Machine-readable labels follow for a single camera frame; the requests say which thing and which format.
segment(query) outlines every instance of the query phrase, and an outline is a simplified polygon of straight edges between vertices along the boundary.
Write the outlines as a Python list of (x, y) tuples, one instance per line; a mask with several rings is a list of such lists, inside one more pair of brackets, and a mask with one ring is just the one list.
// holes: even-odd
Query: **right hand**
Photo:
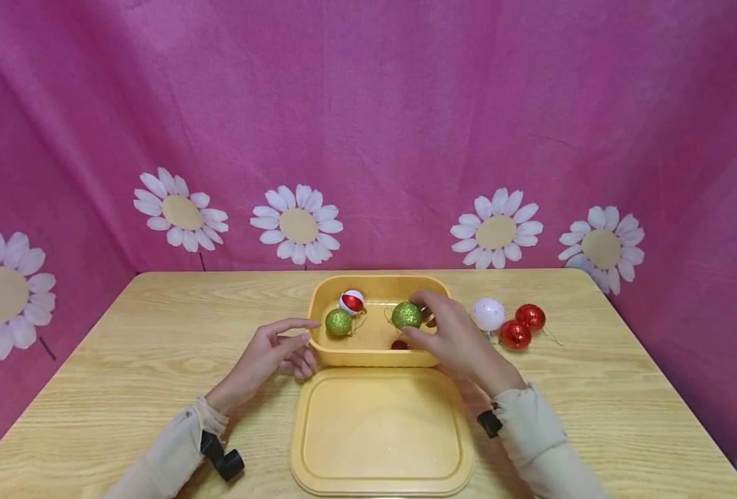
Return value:
[(427, 325), (436, 326), (436, 332), (430, 335), (416, 327), (404, 327), (402, 332), (444, 367), (468, 377), (491, 398), (509, 389), (526, 388), (515, 366), (495, 351), (463, 305), (428, 289), (416, 291), (410, 301), (421, 306), (425, 321), (435, 316)]

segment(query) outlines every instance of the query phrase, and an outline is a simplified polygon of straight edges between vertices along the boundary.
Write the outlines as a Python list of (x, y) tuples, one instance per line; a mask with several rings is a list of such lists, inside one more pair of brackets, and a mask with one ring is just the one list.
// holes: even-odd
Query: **yellow lid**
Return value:
[(291, 472), (320, 496), (448, 496), (468, 483), (474, 447), (463, 400), (426, 368), (333, 368), (302, 388)]

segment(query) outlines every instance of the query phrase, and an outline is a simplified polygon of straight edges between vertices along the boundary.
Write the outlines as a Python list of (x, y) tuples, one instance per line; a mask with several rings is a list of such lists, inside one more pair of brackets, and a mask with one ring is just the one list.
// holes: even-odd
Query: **red shiny ornament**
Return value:
[(543, 326), (546, 326), (546, 312), (537, 305), (521, 305), (515, 311), (515, 320), (525, 324), (530, 331), (536, 333), (542, 330)]
[(508, 320), (501, 325), (499, 337), (508, 348), (522, 350), (529, 347), (532, 341), (532, 331), (522, 322)]

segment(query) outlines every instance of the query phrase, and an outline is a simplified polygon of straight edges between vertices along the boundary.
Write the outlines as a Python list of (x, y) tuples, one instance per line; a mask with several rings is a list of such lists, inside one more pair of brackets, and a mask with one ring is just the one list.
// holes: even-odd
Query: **sleeve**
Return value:
[(107, 491), (105, 499), (171, 499), (202, 462), (202, 431), (221, 438), (227, 417), (197, 397), (152, 443), (147, 453)]
[(493, 399), (499, 436), (521, 478), (538, 499), (606, 499), (593, 471), (578, 456), (562, 424), (535, 387)]

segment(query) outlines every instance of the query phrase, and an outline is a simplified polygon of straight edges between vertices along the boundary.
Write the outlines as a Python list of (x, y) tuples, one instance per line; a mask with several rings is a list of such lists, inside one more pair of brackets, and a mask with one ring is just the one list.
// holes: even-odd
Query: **wooden table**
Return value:
[[(615, 498), (737, 498), (737, 473), (590, 278), (579, 271), (421, 272), (469, 306), (536, 303), (548, 329), (507, 353), (562, 417)], [(99, 324), (0, 442), (0, 498), (99, 498), (163, 426), (223, 377), (255, 328), (304, 316), (333, 272), (149, 273)], [(488, 408), (458, 385), (470, 416)], [(247, 474), (227, 485), (205, 463), (183, 498), (306, 498), (289, 470), (299, 387), (278, 376), (236, 415)], [(472, 424), (477, 460), (460, 498), (527, 498), (498, 440)]]

